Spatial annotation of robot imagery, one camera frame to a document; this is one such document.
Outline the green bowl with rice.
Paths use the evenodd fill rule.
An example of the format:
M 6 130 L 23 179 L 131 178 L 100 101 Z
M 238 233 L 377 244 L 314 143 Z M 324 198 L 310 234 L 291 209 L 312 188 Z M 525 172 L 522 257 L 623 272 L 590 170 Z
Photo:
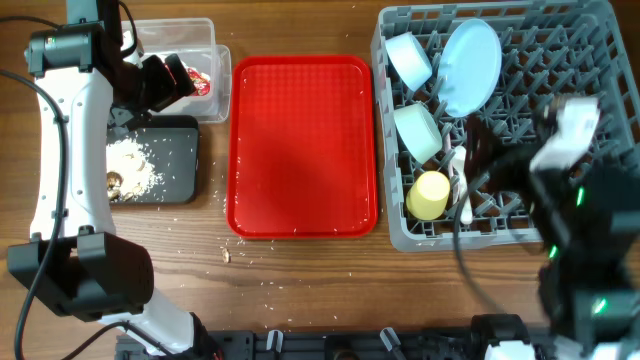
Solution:
M 429 111 L 421 104 L 412 104 L 393 113 L 396 129 L 414 159 L 424 164 L 443 147 L 442 135 Z

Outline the brown food scrap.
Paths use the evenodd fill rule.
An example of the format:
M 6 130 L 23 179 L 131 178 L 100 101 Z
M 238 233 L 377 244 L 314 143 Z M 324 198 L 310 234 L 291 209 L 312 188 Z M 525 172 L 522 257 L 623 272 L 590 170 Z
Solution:
M 230 263 L 231 262 L 231 254 L 230 254 L 228 249 L 223 249 L 222 250 L 222 257 L 223 257 L 223 262 L 224 263 Z

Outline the red serving tray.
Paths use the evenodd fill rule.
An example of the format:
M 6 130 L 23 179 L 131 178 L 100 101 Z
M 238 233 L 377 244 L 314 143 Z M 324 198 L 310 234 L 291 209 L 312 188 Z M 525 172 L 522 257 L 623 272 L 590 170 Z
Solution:
M 233 71 L 226 217 L 253 239 L 352 238 L 378 220 L 372 78 L 353 55 Z

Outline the grey dishwasher rack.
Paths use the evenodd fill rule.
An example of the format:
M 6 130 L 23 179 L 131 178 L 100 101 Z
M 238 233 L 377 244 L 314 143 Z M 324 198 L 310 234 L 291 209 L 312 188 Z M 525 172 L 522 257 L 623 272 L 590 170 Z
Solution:
M 392 245 L 402 252 L 449 251 L 455 209 L 433 221 L 414 217 L 405 204 L 415 179 L 427 170 L 448 176 L 451 149 L 467 140 L 462 118 L 438 100 L 443 81 L 428 80 L 412 92 L 400 80 L 385 40 L 410 32 L 430 62 L 464 21 L 478 18 L 497 33 L 502 68 L 494 94 L 477 117 L 506 145 L 535 140 L 532 117 L 556 95 L 595 96 L 602 115 L 590 149 L 576 166 L 579 180 L 594 165 L 639 169 L 639 92 L 614 10 L 606 1 L 510 1 L 392 6 L 383 9 L 371 41 L 375 98 L 384 144 L 384 188 Z M 424 164 L 409 153 L 393 119 L 396 109 L 421 104 L 435 118 L 442 150 Z

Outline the light blue bowl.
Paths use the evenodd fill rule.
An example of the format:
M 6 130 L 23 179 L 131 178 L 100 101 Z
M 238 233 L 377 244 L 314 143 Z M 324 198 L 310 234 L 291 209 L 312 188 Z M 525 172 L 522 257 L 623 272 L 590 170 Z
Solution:
M 412 33 L 386 39 L 385 48 L 391 64 L 412 92 L 418 91 L 431 78 L 431 62 Z

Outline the black plastic tray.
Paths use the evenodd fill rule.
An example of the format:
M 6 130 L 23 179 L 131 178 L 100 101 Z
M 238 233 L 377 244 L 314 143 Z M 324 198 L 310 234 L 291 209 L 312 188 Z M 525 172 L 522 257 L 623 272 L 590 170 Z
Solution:
M 186 115 L 156 116 L 134 130 L 112 128 L 107 132 L 107 145 L 124 138 L 135 138 L 149 144 L 153 164 L 164 174 L 164 183 L 137 200 L 115 204 L 182 204 L 190 202 L 196 192 L 198 169 L 199 125 Z

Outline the yellow plastic cup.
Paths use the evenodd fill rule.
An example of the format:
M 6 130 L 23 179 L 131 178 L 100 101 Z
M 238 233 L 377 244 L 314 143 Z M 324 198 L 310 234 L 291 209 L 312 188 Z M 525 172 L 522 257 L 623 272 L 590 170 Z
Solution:
M 407 209 L 419 220 L 437 219 L 444 213 L 449 192 L 450 182 L 443 173 L 427 171 L 410 188 L 406 198 Z

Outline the clear plastic waste bin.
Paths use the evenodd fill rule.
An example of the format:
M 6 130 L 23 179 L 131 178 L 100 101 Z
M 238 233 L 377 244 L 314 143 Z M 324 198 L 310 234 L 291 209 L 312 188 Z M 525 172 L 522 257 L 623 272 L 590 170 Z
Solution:
M 122 22 L 124 45 L 131 45 L 137 31 L 139 50 L 132 57 L 142 61 L 152 55 L 162 59 L 176 54 L 183 65 L 205 81 L 201 92 L 182 98 L 161 111 L 163 115 L 190 115 L 204 123 L 221 123 L 230 113 L 231 53 L 215 39 L 208 18 L 174 18 Z

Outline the red snack wrapper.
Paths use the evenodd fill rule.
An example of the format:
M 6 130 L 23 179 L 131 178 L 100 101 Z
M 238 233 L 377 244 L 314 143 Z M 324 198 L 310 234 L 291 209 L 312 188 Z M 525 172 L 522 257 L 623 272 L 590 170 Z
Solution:
M 199 72 L 195 68 L 188 67 L 187 73 L 196 89 L 193 96 L 206 96 L 211 90 L 210 77 L 202 72 Z

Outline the brown food scraps pile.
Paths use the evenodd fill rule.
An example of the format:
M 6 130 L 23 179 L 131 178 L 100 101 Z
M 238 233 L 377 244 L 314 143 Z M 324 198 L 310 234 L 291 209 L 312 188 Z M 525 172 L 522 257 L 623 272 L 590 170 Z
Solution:
M 107 196 L 111 202 L 127 202 L 143 194 L 147 179 L 132 171 L 109 171 L 106 175 Z

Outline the white plastic spoon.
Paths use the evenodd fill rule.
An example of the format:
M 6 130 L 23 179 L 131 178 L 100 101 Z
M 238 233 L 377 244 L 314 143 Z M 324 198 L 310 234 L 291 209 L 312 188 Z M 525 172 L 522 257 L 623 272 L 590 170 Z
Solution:
M 458 194 L 462 196 L 468 192 L 468 183 L 465 175 L 466 149 L 463 146 L 457 146 L 453 149 L 453 152 L 454 156 L 451 160 L 451 165 L 458 176 Z M 463 202 L 460 221 L 464 225 L 470 225 L 473 222 L 470 195 Z

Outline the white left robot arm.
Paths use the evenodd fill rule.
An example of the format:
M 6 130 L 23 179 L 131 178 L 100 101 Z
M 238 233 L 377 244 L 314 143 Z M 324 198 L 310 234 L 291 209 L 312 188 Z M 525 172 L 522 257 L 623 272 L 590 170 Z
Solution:
M 197 316 L 172 304 L 154 286 L 147 250 L 117 236 L 107 196 L 107 121 L 122 85 L 140 89 L 142 69 L 118 59 L 108 68 L 55 64 L 28 80 L 41 111 L 39 199 L 29 242 L 8 250 L 9 272 L 28 290 L 14 335 L 23 339 L 33 301 L 58 316 L 101 322 L 132 334 L 153 356 L 198 359 L 214 345 Z

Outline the white plastic fork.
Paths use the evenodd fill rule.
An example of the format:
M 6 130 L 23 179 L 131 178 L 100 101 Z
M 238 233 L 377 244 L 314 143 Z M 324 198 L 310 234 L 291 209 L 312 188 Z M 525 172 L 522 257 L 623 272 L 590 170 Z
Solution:
M 451 185 L 451 203 L 455 204 L 459 199 L 459 177 L 454 167 L 456 158 L 456 149 L 451 149 L 451 158 L 448 163 L 448 176 Z

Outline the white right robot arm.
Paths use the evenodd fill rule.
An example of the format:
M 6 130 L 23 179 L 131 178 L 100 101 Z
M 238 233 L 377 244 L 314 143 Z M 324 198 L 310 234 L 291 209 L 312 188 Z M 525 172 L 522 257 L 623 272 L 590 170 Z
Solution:
M 582 357 L 639 356 L 639 291 L 626 255 L 639 237 L 639 178 L 594 165 L 579 180 L 600 118 L 595 97 L 558 96 L 534 118 L 534 143 L 504 145 L 476 117 L 468 120 L 463 199 L 480 187 L 514 192 L 549 260 L 538 294 L 550 329 Z

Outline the light blue plate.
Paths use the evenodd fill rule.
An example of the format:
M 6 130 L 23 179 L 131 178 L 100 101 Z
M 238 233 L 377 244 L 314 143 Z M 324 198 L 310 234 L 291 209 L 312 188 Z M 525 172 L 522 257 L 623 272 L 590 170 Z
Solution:
M 496 31 L 485 21 L 472 18 L 451 34 L 442 52 L 438 78 L 444 80 L 438 100 L 445 112 L 465 117 L 492 96 L 502 67 L 502 48 Z

